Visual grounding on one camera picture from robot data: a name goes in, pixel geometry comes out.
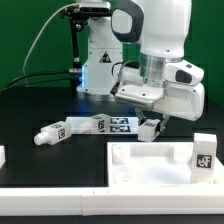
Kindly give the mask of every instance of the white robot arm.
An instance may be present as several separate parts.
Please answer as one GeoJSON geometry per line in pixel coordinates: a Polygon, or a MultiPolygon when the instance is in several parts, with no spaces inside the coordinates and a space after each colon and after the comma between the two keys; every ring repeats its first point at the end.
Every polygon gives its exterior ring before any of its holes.
{"type": "MultiPolygon", "coordinates": [[[[141,45],[140,67],[122,68],[115,101],[140,110],[197,120],[203,111],[202,69],[183,60],[184,42],[189,30],[191,0],[120,0],[112,14],[112,31],[121,42],[141,45]]],[[[153,131],[139,140],[152,141],[161,123],[143,120],[153,131]]]]}

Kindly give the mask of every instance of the white platform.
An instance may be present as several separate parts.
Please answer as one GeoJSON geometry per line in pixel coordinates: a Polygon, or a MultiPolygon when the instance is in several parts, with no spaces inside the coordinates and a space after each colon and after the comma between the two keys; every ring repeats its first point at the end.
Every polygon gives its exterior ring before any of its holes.
{"type": "Polygon", "coordinates": [[[216,159],[213,184],[190,184],[190,164],[172,160],[186,144],[108,143],[108,187],[1,188],[0,215],[224,214],[223,165],[216,159]],[[130,146],[126,167],[113,163],[114,144],[130,146]]]}

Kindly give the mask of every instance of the wire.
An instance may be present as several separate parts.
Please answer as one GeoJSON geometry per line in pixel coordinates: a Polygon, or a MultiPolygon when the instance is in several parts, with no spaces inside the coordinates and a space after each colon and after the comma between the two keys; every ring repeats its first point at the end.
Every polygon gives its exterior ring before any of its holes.
{"type": "Polygon", "coordinates": [[[71,80],[70,78],[61,78],[61,79],[52,79],[52,80],[41,81],[41,82],[29,82],[28,84],[21,84],[21,85],[6,87],[2,91],[0,91],[0,94],[5,92],[6,90],[9,90],[12,88],[23,87],[23,86],[27,86],[27,85],[43,84],[43,83],[49,83],[49,82],[70,81],[70,80],[71,80]]]}
{"type": "Polygon", "coordinates": [[[25,61],[24,61],[24,64],[23,64],[23,75],[26,75],[26,65],[27,65],[27,61],[29,60],[29,58],[30,58],[30,55],[32,54],[32,52],[33,52],[33,49],[35,48],[35,46],[36,46],[36,44],[37,44],[37,42],[38,42],[38,40],[40,39],[40,37],[41,37],[41,35],[42,35],[42,33],[44,32],[44,30],[45,30],[45,28],[47,27],[47,25],[50,23],[50,21],[61,11],[61,10],[63,10],[63,9],[65,9],[65,8],[67,8],[67,7],[70,7],[70,6],[76,6],[76,5],[78,5],[77,3],[73,3],[73,4],[69,4],[69,5],[66,5],[66,6],[64,6],[64,7],[62,7],[62,8],[60,8],[60,9],[58,9],[48,20],[47,20],[47,22],[44,24],[44,26],[41,28],[41,30],[40,30],[40,32],[39,32],[39,34],[37,35],[37,37],[36,37],[36,39],[34,40],[34,42],[33,42],[33,44],[32,44],[32,46],[31,46],[31,48],[30,48],[30,50],[29,50],[29,52],[28,52],[28,54],[27,54],[27,56],[26,56],[26,58],[25,58],[25,61]]]}
{"type": "Polygon", "coordinates": [[[45,76],[45,75],[60,75],[60,74],[65,74],[65,73],[69,73],[69,70],[31,73],[31,74],[23,75],[23,76],[20,76],[20,77],[14,79],[12,82],[10,82],[9,84],[7,84],[5,86],[5,88],[8,88],[8,87],[12,86],[14,83],[16,83],[16,82],[18,82],[18,81],[20,81],[22,79],[29,78],[29,77],[33,77],[33,76],[45,76]]]}
{"type": "Polygon", "coordinates": [[[111,68],[111,74],[112,74],[112,76],[114,77],[114,67],[116,66],[116,65],[122,65],[124,62],[122,61],[122,62],[117,62],[117,63],[115,63],[113,66],[112,66],[112,68],[111,68]]]}
{"type": "Polygon", "coordinates": [[[124,69],[124,67],[126,66],[126,65],[128,65],[128,64],[130,64],[130,63],[133,63],[133,62],[136,62],[136,61],[126,61],[126,62],[124,62],[123,64],[122,64],[122,66],[121,66],[121,68],[120,68],[120,70],[119,70],[119,72],[118,72],[118,82],[121,82],[121,76],[122,76],[122,71],[123,71],[123,69],[124,69]]]}

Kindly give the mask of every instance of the black table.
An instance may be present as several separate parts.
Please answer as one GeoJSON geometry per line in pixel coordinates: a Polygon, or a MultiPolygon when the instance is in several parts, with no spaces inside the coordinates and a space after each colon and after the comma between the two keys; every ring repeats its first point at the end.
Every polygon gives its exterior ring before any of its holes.
{"type": "MultiPolygon", "coordinates": [[[[40,128],[67,116],[135,116],[132,108],[113,102],[93,102],[71,96],[68,88],[17,88],[0,95],[0,145],[6,163],[0,170],[0,187],[102,187],[107,186],[107,142],[135,142],[137,136],[80,136],[54,146],[36,146],[40,128]]],[[[171,118],[156,142],[193,141],[195,132],[216,134],[217,157],[224,160],[224,110],[206,99],[196,122],[171,118]]],[[[147,112],[147,116],[159,115],[147,112]]],[[[223,215],[1,217],[0,223],[223,223],[223,215]]]]}

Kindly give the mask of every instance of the green backdrop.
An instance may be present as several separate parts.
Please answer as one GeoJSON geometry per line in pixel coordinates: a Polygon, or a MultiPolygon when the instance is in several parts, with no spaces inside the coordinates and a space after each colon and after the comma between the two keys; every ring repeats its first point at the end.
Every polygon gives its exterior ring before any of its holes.
{"type": "MultiPolygon", "coordinates": [[[[22,75],[25,56],[43,24],[57,9],[73,0],[7,0],[0,7],[0,88],[22,75]]],[[[185,58],[205,70],[206,94],[224,107],[224,1],[192,0],[190,32],[185,58]]],[[[87,30],[79,35],[81,60],[87,58],[87,30]]],[[[137,59],[139,46],[124,46],[124,59],[137,59]]],[[[27,72],[68,69],[72,49],[68,19],[49,24],[27,65],[27,72]]],[[[67,83],[47,86],[67,86],[67,83]]]]}

